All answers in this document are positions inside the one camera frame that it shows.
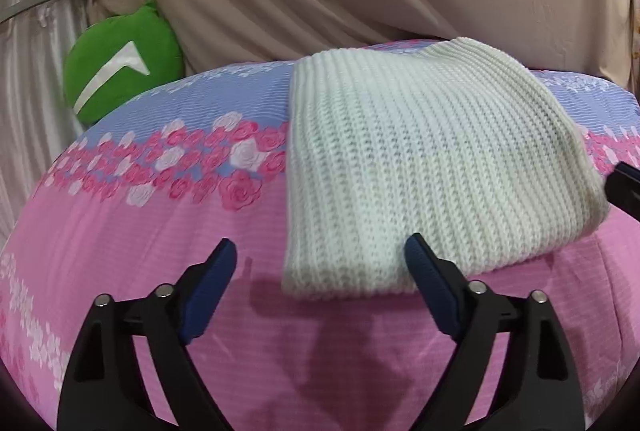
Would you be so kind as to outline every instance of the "folded garment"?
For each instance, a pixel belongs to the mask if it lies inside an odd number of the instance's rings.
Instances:
[[[412,233],[472,275],[562,247],[607,214],[574,122],[475,40],[322,52],[296,64],[290,89],[286,293],[411,292]]]

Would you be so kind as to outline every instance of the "pink fabric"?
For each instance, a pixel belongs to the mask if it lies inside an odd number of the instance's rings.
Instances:
[[[118,173],[129,150],[113,143],[95,155],[73,148],[43,177],[0,257],[0,355],[21,390],[54,425],[68,354],[92,300],[103,292],[117,300],[147,295],[228,237],[238,246],[238,270],[205,335],[189,349],[232,426],[298,431],[312,422],[323,431],[409,429],[444,371],[452,342],[438,333],[417,295],[323,303],[285,297],[286,179],[284,153],[277,151],[284,139],[277,129],[256,135],[248,120],[230,133],[215,132],[157,134],[145,151],[155,150],[159,158],[167,146],[180,147],[184,155],[177,162],[183,162],[196,141],[211,137],[210,147],[219,147],[221,133],[236,141],[257,137],[258,149],[271,151],[260,161],[263,178],[213,173],[208,186],[196,188],[179,182],[188,176],[162,181],[161,173],[140,165],[127,177],[128,166],[108,193],[104,185],[84,186],[91,175],[79,169],[98,154],[107,155],[104,168]],[[635,150],[633,140],[585,137],[600,170]],[[78,160],[81,166],[71,172]],[[56,179],[58,164],[78,175]],[[131,202],[131,191],[140,186],[153,194]],[[574,352],[590,417],[611,401],[640,353],[639,244],[640,224],[613,208],[592,236],[482,276],[499,293],[549,294]],[[505,344],[497,341],[472,419],[488,408]],[[146,343],[139,339],[137,345],[152,403],[159,416],[172,420]]]

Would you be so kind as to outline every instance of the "green pillow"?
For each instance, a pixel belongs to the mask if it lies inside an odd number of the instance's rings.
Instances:
[[[92,125],[137,94],[183,77],[174,31],[156,2],[148,1],[78,38],[65,60],[65,100],[83,124]]]

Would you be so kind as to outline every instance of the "silver screw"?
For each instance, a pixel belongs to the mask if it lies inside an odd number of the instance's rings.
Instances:
[[[169,283],[161,284],[158,288],[156,288],[156,295],[158,297],[169,297],[174,293],[174,286]]]
[[[111,296],[109,294],[100,294],[97,298],[95,298],[94,305],[103,307],[107,306],[110,302]]]
[[[549,297],[542,290],[533,290],[531,298],[536,303],[546,303],[549,300]]]
[[[469,283],[469,290],[474,294],[484,294],[486,292],[486,285],[482,281],[471,281],[471,283]]]

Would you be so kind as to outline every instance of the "mattress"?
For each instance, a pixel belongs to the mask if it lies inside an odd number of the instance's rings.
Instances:
[[[411,53],[409,41],[373,49]],[[293,62],[234,64],[148,91],[75,141],[41,178],[0,254],[0,357],[54,425],[69,353],[92,300],[147,295],[222,237],[238,269],[189,351],[239,431],[408,429],[454,348],[420,296],[299,302],[280,290]],[[580,126],[594,166],[640,161],[635,98],[596,77],[534,72]],[[479,276],[498,293],[543,289],[575,356],[588,420],[640,355],[640,224],[616,208],[593,235]],[[488,409],[506,336],[471,418]],[[156,413],[172,421],[136,338]]]

